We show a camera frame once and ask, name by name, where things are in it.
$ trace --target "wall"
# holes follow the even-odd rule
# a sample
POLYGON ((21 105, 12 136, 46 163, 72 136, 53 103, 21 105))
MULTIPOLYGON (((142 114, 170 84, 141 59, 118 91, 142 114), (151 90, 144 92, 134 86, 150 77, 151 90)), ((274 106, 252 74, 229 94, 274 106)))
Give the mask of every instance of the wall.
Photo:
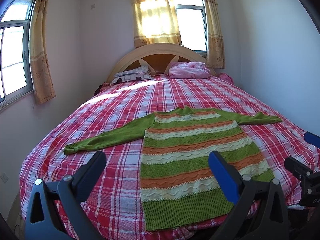
POLYGON ((298 0, 233 0, 241 87, 320 134, 320 35, 298 0))
POLYGON ((49 0, 46 44, 57 96, 36 106, 27 95, 0 113, 0 213, 7 217, 19 190, 19 172, 30 151, 83 103, 79 39, 80 0, 49 0))
MULTIPOLYGON (((231 0, 217 0, 224 35, 226 69, 240 83, 240 52, 231 0)), ((130 0, 81 0, 81 52, 89 98, 114 65, 134 49, 130 0)))

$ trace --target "red and white plaid sheet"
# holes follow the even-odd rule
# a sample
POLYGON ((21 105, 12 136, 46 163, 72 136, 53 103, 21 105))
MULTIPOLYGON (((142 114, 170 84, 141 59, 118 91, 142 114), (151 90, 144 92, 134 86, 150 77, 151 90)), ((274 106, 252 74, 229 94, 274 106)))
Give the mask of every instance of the red and white plaid sheet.
MULTIPOLYGON (((34 181, 61 180, 86 164, 94 152, 65 156, 63 147, 101 132, 121 127, 127 122, 154 111, 171 111, 176 107, 215 107, 226 111, 254 115, 279 115, 269 106, 218 78, 202 80, 169 79, 156 76, 145 82, 128 82, 108 87, 80 106, 56 127, 25 159, 20 172, 22 215, 25 218, 34 181)), ((303 140, 304 131, 279 115, 282 123, 242 125, 267 158, 274 175, 280 180, 287 205, 297 204, 301 197, 298 180, 284 169, 284 159, 293 156, 314 171, 319 171, 319 154, 303 140)), ((225 216, 182 228, 148 232, 140 202, 139 162, 143 140, 104 149, 107 166, 90 197, 82 207, 107 239, 174 240, 188 239, 194 230, 219 225, 225 216)), ((76 237, 63 207, 58 202, 62 221, 76 237)))

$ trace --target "electrical outlet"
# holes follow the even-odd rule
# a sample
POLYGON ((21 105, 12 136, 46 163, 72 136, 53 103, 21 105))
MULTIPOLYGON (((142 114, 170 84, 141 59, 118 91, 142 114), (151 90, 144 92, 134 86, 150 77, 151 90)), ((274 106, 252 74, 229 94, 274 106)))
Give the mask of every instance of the electrical outlet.
POLYGON ((4 172, 1 173, 0 178, 2 179, 2 181, 3 181, 4 183, 7 183, 8 179, 9 179, 4 172))

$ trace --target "headboard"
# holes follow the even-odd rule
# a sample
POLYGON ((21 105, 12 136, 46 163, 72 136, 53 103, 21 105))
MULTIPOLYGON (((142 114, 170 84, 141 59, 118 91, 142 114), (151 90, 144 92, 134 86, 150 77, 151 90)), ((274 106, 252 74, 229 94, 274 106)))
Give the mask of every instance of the headboard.
POLYGON ((147 65, 151 75, 167 74, 171 62, 205 62, 204 57, 195 51, 177 44, 154 43, 137 48, 125 55, 113 68, 107 83, 121 71, 131 70, 147 65))

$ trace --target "sweater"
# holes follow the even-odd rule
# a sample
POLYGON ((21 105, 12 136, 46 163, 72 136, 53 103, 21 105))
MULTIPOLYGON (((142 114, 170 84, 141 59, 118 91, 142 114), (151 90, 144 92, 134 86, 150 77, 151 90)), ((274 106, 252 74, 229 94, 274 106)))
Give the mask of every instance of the sweater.
POLYGON ((146 230, 175 228, 230 212, 228 202, 208 166, 218 151, 239 171, 254 180, 274 176, 255 143, 240 124, 282 122, 278 116, 255 116, 215 108, 176 108, 154 112, 123 127, 66 145, 66 155, 99 150, 144 138, 140 166, 140 199, 146 230))

